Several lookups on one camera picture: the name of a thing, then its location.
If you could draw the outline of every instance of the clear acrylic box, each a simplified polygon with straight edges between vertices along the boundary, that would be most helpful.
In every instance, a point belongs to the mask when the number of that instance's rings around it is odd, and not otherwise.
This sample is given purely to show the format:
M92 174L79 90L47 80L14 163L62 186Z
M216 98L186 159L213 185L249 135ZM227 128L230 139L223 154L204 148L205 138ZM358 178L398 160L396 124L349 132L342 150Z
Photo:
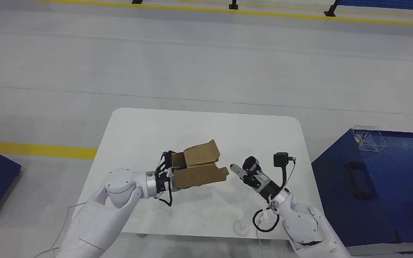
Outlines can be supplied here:
M364 152L380 152L387 144L376 126L353 127L354 139L359 145L359 150Z

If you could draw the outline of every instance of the open cardboard box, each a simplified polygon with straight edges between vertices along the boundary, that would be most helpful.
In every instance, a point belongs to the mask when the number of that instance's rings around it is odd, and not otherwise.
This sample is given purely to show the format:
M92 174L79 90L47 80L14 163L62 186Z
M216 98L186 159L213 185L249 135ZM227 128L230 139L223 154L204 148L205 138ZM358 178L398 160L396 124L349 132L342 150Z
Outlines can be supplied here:
M218 168L215 164L219 156L214 140L173 153L174 187L189 188L225 181L229 173L227 168Z

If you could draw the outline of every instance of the yellow floor line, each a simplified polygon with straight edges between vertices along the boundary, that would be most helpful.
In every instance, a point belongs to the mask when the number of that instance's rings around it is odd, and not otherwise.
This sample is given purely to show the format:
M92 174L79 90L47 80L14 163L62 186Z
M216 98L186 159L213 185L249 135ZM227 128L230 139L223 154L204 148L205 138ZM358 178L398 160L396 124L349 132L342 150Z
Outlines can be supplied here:
M204 4L204 5L228 5L228 3L215 2L215 1L198 1L198 0L177 0L179 3L192 3L192 4ZM309 12L324 12L326 9L321 8L311 8L311 7L295 7L295 6L281 6L281 5L257 5L257 4L243 4L238 3L239 6L249 6L249 7L262 7L262 8L274 8L274 9L284 9L284 10L300 10ZM402 14L394 12L366 12L366 11L350 11L350 10L339 10L340 7L334 12L335 14L367 14L367 15L384 15L384 16L396 16L396 17L413 17L412 14Z
M48 3L65 3L65 4L76 4L76 5L97 5L97 6L142 8L142 9L154 9L154 10L176 10L176 11L187 11L187 12L213 12L213 13L222 13L222 14L244 14L244 15L256 15L256 16L286 17L286 18L306 19L306 20L329 20L329 21L344 21L344 22L353 22L353 23L377 23L377 24L413 26L413 21L362 19L362 18L350 18L350 17L326 17L324 15L287 14L287 13L252 11L252 10L229 10L229 9L192 7L192 6L166 6L166 5L145 5L145 4L133 5L130 3L111 3L111 2L99 2L99 1L87 1L87 0L41 0L41 1L48 2Z
M0 154L64 157L69 159L94 159L97 149L26 143L0 142Z

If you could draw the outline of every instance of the blue box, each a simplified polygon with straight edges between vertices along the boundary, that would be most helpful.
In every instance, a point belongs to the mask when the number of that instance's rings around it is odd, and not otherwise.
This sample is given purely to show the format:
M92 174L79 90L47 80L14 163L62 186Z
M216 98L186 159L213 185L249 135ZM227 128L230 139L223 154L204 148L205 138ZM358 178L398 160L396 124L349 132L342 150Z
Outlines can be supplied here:
M366 152L350 129L312 163L324 213L343 244L388 244L352 255L413 251L413 134L381 135L387 147Z
M20 174L21 165L0 155L0 199L3 198L14 178Z

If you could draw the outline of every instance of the gray floor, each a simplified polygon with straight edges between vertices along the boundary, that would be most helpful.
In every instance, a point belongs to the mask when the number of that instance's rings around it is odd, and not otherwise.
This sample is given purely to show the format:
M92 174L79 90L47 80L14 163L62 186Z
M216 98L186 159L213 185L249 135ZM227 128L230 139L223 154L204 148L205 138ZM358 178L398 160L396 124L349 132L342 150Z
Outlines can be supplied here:
M119 107L293 116L312 160L355 124L413 131L410 26L22 0L0 7L0 141L97 148ZM92 162L11 158L26 171L0 210L1 257L30 258L52 244ZM105 257L261 250L295 257L284 242L128 234Z

